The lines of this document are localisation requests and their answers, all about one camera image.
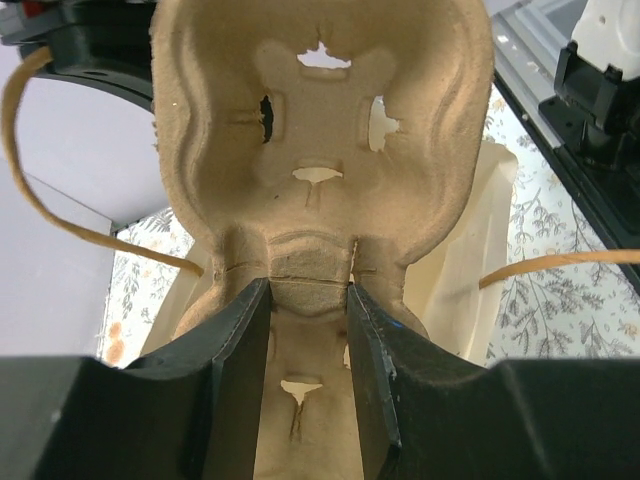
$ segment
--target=floral patterned fabric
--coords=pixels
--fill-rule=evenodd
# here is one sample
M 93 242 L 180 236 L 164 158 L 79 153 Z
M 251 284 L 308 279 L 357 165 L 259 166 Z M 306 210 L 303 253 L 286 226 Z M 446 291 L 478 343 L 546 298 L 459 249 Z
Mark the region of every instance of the floral patterned fabric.
M 493 90 L 485 140 L 518 157 L 509 225 L 508 263 L 604 246 L 518 119 Z M 119 238 L 185 256 L 193 239 L 170 209 L 122 231 Z M 99 355 L 134 360 L 177 270 L 116 253 Z M 640 297 L 620 269 L 577 265 L 505 282 L 487 364 L 505 357 L 615 357 L 640 353 Z

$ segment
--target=black plastic mount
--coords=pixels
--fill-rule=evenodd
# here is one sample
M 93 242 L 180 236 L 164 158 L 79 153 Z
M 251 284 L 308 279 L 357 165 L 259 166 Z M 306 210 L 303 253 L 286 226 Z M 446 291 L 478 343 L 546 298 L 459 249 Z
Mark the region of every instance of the black plastic mount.
M 366 480 L 640 478 L 639 360 L 508 360 L 485 370 L 348 301 Z
M 270 315 L 268 280 L 257 279 L 124 370 L 0 359 L 0 478 L 250 480 Z M 485 370 L 362 287 L 349 287 L 347 315 L 366 480 L 640 478 L 640 360 Z
M 124 370 L 1 359 L 0 478 L 253 478 L 270 316 L 261 279 Z
M 149 28 L 155 2 L 7 2 L 0 40 L 25 57 L 49 46 L 53 62 L 38 76 L 116 95 L 151 111 Z M 25 5 L 42 5 L 32 16 Z
M 605 246 L 640 248 L 640 79 L 623 81 L 612 67 L 603 73 L 577 49 L 572 42 L 562 50 L 557 96 L 539 106 L 563 145 L 551 150 L 535 126 L 523 124 Z M 500 90 L 524 113 L 504 84 Z M 640 267 L 621 268 L 640 293 Z

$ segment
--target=white robot part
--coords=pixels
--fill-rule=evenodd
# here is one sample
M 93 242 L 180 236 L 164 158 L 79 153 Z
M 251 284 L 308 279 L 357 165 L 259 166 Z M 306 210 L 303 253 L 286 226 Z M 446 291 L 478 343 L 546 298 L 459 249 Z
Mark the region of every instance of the white robot part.
M 622 70 L 624 81 L 640 76 L 640 0 L 589 0 L 573 31 L 578 55 L 602 72 Z

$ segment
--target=gray wall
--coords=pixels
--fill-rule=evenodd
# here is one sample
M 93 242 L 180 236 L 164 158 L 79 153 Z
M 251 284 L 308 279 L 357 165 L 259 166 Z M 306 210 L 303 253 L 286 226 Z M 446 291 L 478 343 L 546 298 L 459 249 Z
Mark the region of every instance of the gray wall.
M 19 63 L 0 45 L 0 86 Z M 168 206 L 152 115 L 66 82 L 34 79 L 19 116 L 27 173 L 122 225 Z
M 29 180 L 61 217 L 109 232 L 107 218 Z M 0 355 L 95 354 L 113 251 L 43 220 L 14 186 L 2 156 L 0 192 Z
M 489 15 L 495 15 L 496 13 L 515 5 L 522 0 L 484 0 L 484 4 L 487 7 Z

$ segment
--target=torn cardboard hole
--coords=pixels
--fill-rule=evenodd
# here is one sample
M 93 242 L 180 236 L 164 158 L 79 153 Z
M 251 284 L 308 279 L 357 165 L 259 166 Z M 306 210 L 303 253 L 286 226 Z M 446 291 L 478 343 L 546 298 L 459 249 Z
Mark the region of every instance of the torn cardboard hole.
M 280 386 L 282 389 L 290 393 L 293 398 L 298 402 L 298 406 L 301 406 L 304 402 L 306 395 L 313 390 L 317 390 L 322 387 L 321 383 L 300 383 L 300 382 L 289 382 L 287 380 L 282 380 L 280 382 Z
M 268 95 L 260 101 L 260 114 L 262 115 L 262 128 L 264 129 L 264 141 L 262 143 L 269 143 L 273 136 L 273 107 Z
M 371 104 L 369 117 L 369 148 L 372 152 L 381 152 L 387 143 L 387 134 L 400 130 L 400 122 L 387 117 L 384 97 L 376 97 Z
M 306 53 L 297 55 L 297 58 L 298 61 L 306 67 L 327 68 L 330 70 L 347 69 L 351 67 L 351 60 L 345 61 L 330 56 L 327 53 L 327 47 L 325 47 L 322 42 L 318 43 L 318 47 L 315 50 L 307 50 Z
M 315 185 L 330 178 L 343 178 L 344 174 L 333 168 L 326 167 L 303 167 L 291 172 L 298 180 L 306 180 Z

